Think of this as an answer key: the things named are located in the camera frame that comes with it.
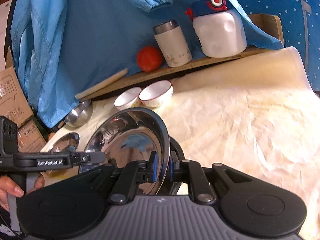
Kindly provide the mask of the person's left hand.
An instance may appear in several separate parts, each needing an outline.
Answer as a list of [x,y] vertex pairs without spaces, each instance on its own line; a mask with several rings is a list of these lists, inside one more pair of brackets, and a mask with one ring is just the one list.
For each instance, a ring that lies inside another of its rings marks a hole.
[[[35,181],[34,186],[28,191],[28,193],[31,193],[43,187],[44,177],[42,174],[40,174]],[[4,210],[9,211],[8,194],[20,198],[24,196],[24,191],[8,176],[1,176],[0,194],[1,207]]]

